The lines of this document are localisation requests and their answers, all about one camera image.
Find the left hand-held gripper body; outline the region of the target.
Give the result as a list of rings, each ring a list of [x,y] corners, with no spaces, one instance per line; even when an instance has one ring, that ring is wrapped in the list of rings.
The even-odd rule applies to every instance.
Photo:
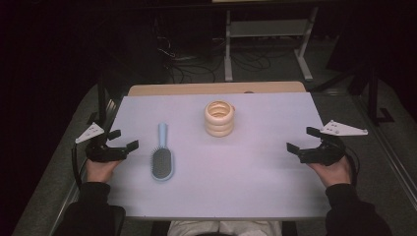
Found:
[[[80,136],[75,139],[75,144],[79,145],[89,141],[86,147],[87,158],[95,162],[109,162],[123,160],[127,157],[125,147],[109,147],[106,142],[108,132],[105,132],[97,124],[89,125]]]

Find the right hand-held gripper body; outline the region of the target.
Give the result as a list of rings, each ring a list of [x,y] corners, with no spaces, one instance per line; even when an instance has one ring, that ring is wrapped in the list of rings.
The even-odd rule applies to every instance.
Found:
[[[318,147],[300,149],[298,157],[301,163],[319,163],[325,166],[340,161],[346,155],[346,146],[341,137],[366,136],[366,129],[359,129],[330,120],[321,129],[321,143]]]

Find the light blue hairbrush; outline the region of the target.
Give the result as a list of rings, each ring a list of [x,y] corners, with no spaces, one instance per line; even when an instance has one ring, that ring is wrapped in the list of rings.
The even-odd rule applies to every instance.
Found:
[[[167,147],[167,125],[158,124],[158,146],[151,155],[151,175],[157,181],[168,180],[174,172],[172,151]]]

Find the cream ringed cup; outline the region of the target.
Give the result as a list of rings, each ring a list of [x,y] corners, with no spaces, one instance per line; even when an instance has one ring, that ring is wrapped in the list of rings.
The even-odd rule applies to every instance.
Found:
[[[210,102],[205,108],[205,129],[213,137],[228,136],[234,129],[235,107],[224,100]]]

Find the person's left hand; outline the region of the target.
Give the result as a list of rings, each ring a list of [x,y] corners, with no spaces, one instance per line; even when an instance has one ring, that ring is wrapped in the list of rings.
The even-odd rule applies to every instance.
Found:
[[[121,160],[109,162],[95,162],[89,159],[87,161],[87,181],[96,183],[107,183],[111,179],[114,169],[120,163]]]

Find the person's right hand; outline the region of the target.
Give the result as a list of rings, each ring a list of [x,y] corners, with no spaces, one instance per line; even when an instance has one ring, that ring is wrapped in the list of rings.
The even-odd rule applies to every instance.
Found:
[[[318,174],[326,188],[336,184],[352,183],[350,165],[345,156],[340,161],[329,166],[311,163],[309,167]]]

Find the black metal stand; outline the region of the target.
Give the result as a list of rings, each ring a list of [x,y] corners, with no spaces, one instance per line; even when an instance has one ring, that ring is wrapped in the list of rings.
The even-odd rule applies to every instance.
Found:
[[[349,94],[359,96],[364,89],[368,89],[367,115],[374,125],[379,126],[381,123],[394,121],[386,108],[378,106],[379,78],[376,66],[368,61],[360,62],[329,81],[309,88],[309,92],[325,91],[348,78],[352,78],[347,89]]]
[[[88,125],[95,123],[105,132],[109,132],[118,112],[121,98],[111,95],[105,82],[105,78],[102,74],[100,74],[98,77],[96,89],[97,110],[90,115],[88,119]]]

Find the white table mat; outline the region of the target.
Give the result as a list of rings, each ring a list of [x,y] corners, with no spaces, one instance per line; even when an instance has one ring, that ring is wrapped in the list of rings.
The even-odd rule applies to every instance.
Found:
[[[111,145],[139,141],[115,170],[109,200],[128,215],[168,219],[310,219],[329,205],[317,175],[286,144],[315,148],[307,135],[321,118],[306,92],[226,94],[235,107],[231,134],[215,138],[205,130],[205,107],[215,95],[128,96],[113,127]],[[167,125],[173,175],[157,181],[151,155],[158,124]]]

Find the person's legs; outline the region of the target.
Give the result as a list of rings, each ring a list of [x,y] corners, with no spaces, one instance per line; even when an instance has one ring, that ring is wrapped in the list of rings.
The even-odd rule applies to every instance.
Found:
[[[167,236],[282,236],[281,221],[172,221]]]

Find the grey metal stand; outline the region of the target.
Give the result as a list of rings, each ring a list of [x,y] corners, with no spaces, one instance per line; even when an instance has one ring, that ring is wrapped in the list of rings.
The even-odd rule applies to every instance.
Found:
[[[224,77],[227,82],[233,81],[231,62],[231,39],[241,37],[264,37],[264,36],[301,36],[301,44],[294,49],[294,54],[299,68],[306,81],[311,81],[313,75],[304,58],[310,36],[315,24],[319,8],[313,7],[307,19],[296,20],[268,20],[268,21],[245,21],[233,22],[231,12],[226,12],[225,26],[225,55]]]

